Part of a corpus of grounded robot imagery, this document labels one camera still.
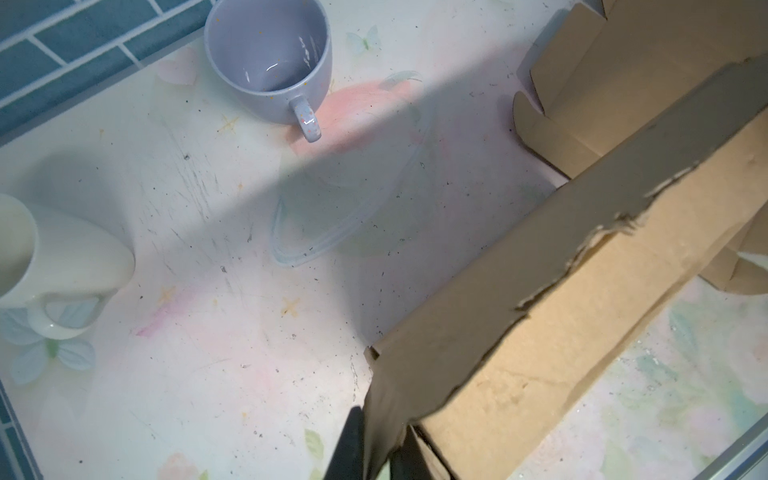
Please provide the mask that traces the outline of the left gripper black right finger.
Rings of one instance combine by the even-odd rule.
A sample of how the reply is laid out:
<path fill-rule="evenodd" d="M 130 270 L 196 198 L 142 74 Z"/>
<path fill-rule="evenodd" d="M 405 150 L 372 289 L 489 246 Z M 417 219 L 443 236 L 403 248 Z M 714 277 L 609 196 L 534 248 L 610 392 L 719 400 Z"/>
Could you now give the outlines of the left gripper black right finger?
<path fill-rule="evenodd" d="M 449 480 L 450 473 L 430 446 L 407 426 L 402 444 L 390 458 L 392 480 Z"/>

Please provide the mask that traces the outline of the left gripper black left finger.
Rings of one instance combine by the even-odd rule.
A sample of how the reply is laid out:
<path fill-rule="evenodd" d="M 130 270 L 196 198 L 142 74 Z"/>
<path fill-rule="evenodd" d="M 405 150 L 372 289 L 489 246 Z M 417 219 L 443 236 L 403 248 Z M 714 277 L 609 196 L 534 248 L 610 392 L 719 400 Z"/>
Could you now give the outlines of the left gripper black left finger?
<path fill-rule="evenodd" d="M 349 411 L 323 479 L 364 480 L 363 447 L 364 414 L 360 406 L 354 406 Z"/>

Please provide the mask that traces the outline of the brown cardboard box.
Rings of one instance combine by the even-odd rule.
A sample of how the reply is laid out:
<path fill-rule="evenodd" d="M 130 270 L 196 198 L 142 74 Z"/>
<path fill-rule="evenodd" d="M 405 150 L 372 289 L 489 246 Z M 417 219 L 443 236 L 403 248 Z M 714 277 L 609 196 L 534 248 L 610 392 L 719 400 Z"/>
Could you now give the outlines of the brown cardboard box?
<path fill-rule="evenodd" d="M 419 424 L 455 478 L 508 477 L 766 201 L 758 56 L 564 184 L 376 346 L 364 476 Z"/>

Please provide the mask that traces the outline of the brown cardboard sheet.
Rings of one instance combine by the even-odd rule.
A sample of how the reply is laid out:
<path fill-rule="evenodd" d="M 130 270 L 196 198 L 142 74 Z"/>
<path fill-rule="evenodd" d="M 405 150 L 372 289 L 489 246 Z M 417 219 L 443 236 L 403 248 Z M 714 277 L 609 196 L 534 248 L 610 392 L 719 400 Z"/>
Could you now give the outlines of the brown cardboard sheet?
<path fill-rule="evenodd" d="M 742 236 L 767 236 L 767 5 L 576 5 L 513 100 L 526 146 L 569 182 L 465 276 L 519 312 L 658 312 Z"/>

